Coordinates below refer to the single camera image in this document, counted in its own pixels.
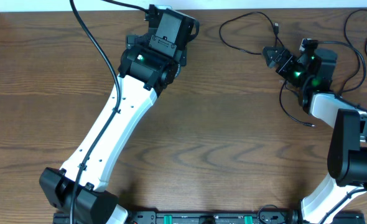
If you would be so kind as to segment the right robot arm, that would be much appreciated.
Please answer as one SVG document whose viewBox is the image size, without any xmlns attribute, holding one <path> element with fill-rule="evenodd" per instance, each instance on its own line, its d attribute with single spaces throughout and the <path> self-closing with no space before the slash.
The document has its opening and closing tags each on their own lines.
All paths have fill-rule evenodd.
<svg viewBox="0 0 367 224">
<path fill-rule="evenodd" d="M 286 83 L 298 89 L 298 102 L 309 115 L 332 127 L 328 173 L 300 201 L 285 223 L 333 223 L 339 211 L 367 193 L 367 109 L 330 89 L 338 55 L 307 40 L 296 57 L 284 47 L 264 47 L 262 55 Z"/>
</svg>

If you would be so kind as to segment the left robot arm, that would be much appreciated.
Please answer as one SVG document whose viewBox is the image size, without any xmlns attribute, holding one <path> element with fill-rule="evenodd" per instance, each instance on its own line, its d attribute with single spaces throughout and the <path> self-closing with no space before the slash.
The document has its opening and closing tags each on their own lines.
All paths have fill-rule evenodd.
<svg viewBox="0 0 367 224">
<path fill-rule="evenodd" d="M 88 134 L 58 169 L 46 168 L 39 184 L 57 209 L 54 223 L 124 223 L 128 211 L 109 193 L 109 180 L 134 128 L 187 63 L 187 44 L 199 22 L 169 7 L 150 6 L 143 35 L 127 35 L 113 72 L 111 94 Z"/>
</svg>

